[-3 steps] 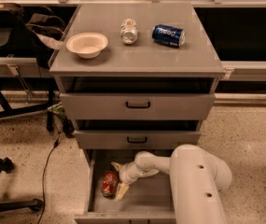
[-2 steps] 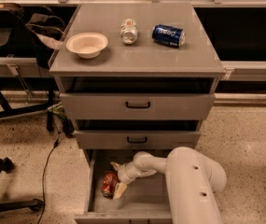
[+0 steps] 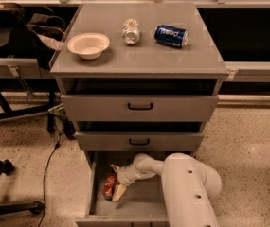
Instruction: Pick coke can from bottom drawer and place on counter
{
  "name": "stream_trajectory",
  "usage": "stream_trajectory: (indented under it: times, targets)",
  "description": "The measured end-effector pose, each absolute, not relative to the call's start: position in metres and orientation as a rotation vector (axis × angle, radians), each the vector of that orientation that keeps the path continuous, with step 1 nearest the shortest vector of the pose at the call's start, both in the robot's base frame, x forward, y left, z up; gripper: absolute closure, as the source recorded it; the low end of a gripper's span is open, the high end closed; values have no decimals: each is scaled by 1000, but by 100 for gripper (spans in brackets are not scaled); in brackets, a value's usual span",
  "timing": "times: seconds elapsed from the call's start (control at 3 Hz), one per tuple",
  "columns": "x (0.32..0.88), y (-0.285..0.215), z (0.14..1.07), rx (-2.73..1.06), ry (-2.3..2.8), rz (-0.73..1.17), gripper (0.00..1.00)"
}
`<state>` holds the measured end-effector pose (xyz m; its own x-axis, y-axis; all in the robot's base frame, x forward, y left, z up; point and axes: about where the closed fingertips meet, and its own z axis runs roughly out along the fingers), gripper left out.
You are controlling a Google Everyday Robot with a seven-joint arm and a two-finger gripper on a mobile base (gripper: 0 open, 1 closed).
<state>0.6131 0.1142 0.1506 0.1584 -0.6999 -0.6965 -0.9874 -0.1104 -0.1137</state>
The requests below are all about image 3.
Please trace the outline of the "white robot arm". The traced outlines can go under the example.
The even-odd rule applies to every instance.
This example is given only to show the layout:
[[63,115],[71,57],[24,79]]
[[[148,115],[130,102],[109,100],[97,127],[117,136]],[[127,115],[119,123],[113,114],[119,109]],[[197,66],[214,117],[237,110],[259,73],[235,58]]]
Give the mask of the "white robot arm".
[[221,193],[222,180],[212,167],[183,153],[173,153],[163,161],[139,153],[131,164],[111,168],[118,181],[113,201],[135,181],[158,175],[170,227],[220,227],[210,199]]

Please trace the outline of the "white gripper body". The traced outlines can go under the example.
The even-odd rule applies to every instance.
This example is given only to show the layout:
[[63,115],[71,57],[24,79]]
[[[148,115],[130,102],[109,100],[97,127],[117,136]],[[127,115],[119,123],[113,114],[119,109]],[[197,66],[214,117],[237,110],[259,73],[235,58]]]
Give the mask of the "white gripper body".
[[150,179],[156,175],[156,171],[145,164],[130,164],[117,170],[117,180],[120,184],[129,186],[138,180]]

